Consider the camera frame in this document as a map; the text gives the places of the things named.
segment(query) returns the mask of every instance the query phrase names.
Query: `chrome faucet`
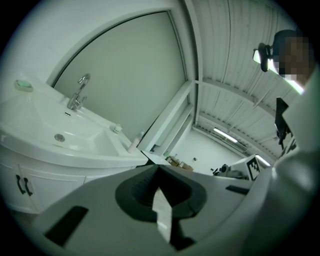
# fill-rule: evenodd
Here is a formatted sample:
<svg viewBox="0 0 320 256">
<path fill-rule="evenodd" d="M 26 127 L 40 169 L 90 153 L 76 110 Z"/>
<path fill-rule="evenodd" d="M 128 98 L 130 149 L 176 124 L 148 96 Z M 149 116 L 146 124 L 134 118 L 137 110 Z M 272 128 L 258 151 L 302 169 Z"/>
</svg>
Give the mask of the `chrome faucet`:
<svg viewBox="0 0 320 256">
<path fill-rule="evenodd" d="M 81 101 L 78 100 L 79 95 L 81 91 L 85 88 L 86 84 L 90 80 L 90 74 L 85 74 L 83 77 L 81 77 L 78 81 L 78 84 L 81 85 L 79 90 L 73 94 L 73 96 L 69 99 L 68 104 L 66 107 L 70 110 L 79 110 L 84 105 L 85 100 L 87 99 L 87 96 L 84 96 Z"/>
</svg>

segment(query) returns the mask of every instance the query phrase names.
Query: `light fixture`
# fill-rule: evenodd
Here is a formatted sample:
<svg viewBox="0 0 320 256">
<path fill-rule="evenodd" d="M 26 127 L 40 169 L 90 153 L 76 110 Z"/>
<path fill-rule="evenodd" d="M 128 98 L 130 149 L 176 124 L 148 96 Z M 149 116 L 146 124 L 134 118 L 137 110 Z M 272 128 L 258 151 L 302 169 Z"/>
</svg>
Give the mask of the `light fixture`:
<svg viewBox="0 0 320 256">
<path fill-rule="evenodd" d="M 223 131 L 218 130 L 217 128 L 213 129 L 216 133 L 221 134 L 222 136 L 226 137 L 227 139 L 229 139 L 230 141 L 237 143 L 238 141 L 235 138 L 232 138 L 230 135 L 224 133 Z"/>
<path fill-rule="evenodd" d="M 259 63 L 259 64 L 261 63 L 258 50 L 254 51 L 253 60 L 256 63 Z M 274 66 L 273 59 L 268 59 L 268 70 L 271 70 L 274 73 L 276 73 L 277 75 L 279 75 L 279 73 L 277 72 L 277 70 Z M 284 79 L 284 80 L 286 80 L 300 95 L 304 93 L 305 90 L 301 87 L 301 85 L 297 84 L 296 81 L 287 80 L 287 79 Z"/>
<path fill-rule="evenodd" d="M 268 163 L 266 160 L 264 160 L 260 155 L 258 155 L 258 154 L 256 154 L 255 155 L 256 156 L 256 158 L 258 158 L 258 160 L 260 160 L 262 163 L 264 163 L 266 166 L 271 166 L 271 164 L 270 163 Z"/>
</svg>

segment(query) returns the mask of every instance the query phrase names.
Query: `white sink basin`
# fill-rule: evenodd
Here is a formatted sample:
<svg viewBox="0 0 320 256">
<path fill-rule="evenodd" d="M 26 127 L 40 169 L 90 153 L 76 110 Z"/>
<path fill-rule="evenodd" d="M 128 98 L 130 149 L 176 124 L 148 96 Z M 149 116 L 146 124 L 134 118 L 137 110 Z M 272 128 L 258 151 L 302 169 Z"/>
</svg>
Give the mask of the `white sink basin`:
<svg viewBox="0 0 320 256">
<path fill-rule="evenodd" d="M 136 166 L 147 161 L 138 150 L 128 153 L 120 134 L 109 126 L 36 90 L 3 102 L 0 109 L 0 143 L 25 156 L 89 168 Z M 64 141 L 56 140 L 57 134 Z"/>
</svg>

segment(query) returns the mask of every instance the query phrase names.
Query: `bottle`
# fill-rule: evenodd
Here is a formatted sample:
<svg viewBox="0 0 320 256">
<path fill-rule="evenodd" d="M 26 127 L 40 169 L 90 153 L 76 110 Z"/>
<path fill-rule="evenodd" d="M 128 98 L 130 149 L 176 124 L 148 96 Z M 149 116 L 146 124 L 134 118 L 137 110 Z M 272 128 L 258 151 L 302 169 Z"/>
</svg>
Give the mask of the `bottle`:
<svg viewBox="0 0 320 256">
<path fill-rule="evenodd" d="M 138 146 L 139 142 L 142 140 L 142 137 L 145 134 L 145 130 L 142 130 L 137 137 L 134 138 L 133 142 L 131 143 L 130 147 L 128 148 L 128 152 L 132 153 L 134 149 Z"/>
</svg>

